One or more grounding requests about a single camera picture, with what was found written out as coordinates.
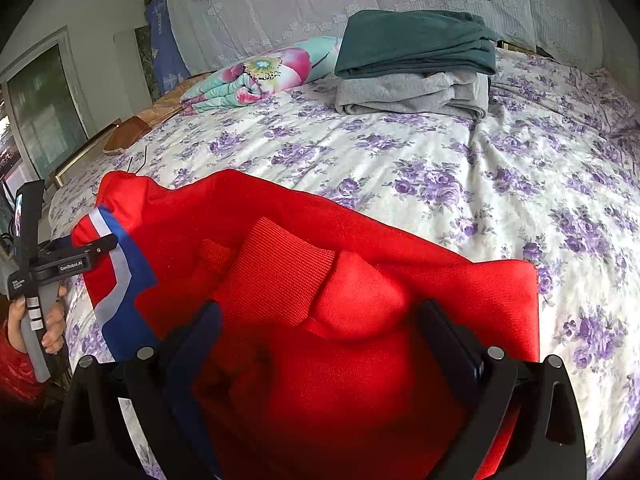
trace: stack of folded clothes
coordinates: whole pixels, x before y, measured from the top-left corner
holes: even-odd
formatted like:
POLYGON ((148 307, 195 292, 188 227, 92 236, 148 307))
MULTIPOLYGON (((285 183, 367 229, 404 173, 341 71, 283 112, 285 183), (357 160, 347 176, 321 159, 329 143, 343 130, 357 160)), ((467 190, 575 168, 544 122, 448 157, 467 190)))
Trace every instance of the stack of folded clothes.
POLYGON ((335 66, 335 108, 481 119, 497 40, 468 12, 361 10, 349 18, 335 66))

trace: gray handle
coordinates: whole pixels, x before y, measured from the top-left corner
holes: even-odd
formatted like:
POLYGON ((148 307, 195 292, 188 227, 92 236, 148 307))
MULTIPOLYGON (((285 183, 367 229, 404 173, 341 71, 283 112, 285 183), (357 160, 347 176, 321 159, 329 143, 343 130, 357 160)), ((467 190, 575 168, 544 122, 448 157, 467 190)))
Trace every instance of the gray handle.
POLYGON ((46 331, 45 318, 52 311, 56 300, 58 299, 58 288, 60 282, 49 283, 49 285, 41 286, 38 289, 37 307, 34 305, 34 298, 27 299, 27 313, 20 322, 20 331, 24 339, 24 345, 27 347, 31 364, 35 370, 36 380, 44 383, 51 377, 49 367, 44 355, 44 348, 40 343, 40 339, 36 332, 44 328, 46 331))

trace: red garment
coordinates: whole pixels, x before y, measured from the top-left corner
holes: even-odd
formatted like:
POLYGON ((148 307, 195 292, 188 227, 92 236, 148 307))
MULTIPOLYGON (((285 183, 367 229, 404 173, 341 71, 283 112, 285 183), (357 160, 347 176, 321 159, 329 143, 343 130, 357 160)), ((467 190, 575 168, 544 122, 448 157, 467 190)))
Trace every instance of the red garment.
MULTIPOLYGON (((472 264, 235 171, 175 191, 110 173, 97 202, 158 279, 136 300, 158 337, 204 299, 221 305, 222 334, 193 392, 225 480, 422 479, 466 414, 415 327, 423 299, 485 345, 539 359, 536 271, 526 262, 472 264)), ((97 236, 85 220, 76 244, 97 236)), ((85 282, 104 297, 113 269, 101 262, 85 282)), ((512 423, 479 478, 495 471, 512 423)))
POLYGON ((36 381, 29 356, 18 352, 9 344, 6 322, 2 323, 0 325, 0 397, 11 402, 36 404, 43 393, 44 385, 36 381))

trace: white stripe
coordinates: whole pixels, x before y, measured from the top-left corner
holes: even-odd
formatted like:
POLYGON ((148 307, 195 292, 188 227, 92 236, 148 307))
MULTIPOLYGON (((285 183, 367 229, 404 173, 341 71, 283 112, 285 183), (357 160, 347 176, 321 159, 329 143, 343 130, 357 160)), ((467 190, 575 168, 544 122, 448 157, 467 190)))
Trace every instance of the white stripe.
MULTIPOLYGON (((98 236, 102 237, 111 234, 111 230, 97 208, 89 213, 89 220, 94 224, 98 236)), ((111 265, 113 266, 113 272, 116 276, 116 285, 113 287, 113 290, 95 306, 95 319, 100 326, 103 326, 108 320, 115 316, 131 281, 131 271, 129 270, 127 257, 124 255, 120 244, 109 253, 109 257, 111 258, 111 265)))

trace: gray folded garment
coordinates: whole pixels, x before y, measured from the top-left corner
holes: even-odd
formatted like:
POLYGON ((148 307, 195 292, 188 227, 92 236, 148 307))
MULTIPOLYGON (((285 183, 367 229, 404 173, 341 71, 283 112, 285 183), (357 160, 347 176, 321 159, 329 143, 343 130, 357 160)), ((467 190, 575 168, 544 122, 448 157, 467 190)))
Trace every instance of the gray folded garment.
POLYGON ((388 74, 338 83, 335 109, 341 114, 432 112, 482 119, 489 107, 489 81, 476 72, 388 74))

